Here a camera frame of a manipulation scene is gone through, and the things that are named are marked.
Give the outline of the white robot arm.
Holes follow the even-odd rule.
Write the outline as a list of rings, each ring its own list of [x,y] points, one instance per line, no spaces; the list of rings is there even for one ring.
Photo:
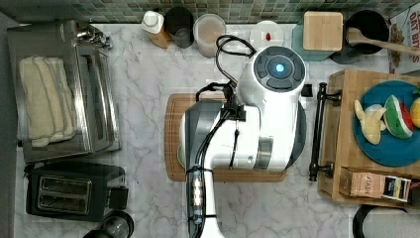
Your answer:
[[[189,238],[223,238],[217,222],[214,170],[282,172],[300,156],[306,139],[299,102],[306,77],[301,56],[282,46],[259,50],[225,101],[201,99],[179,127],[186,177]]]

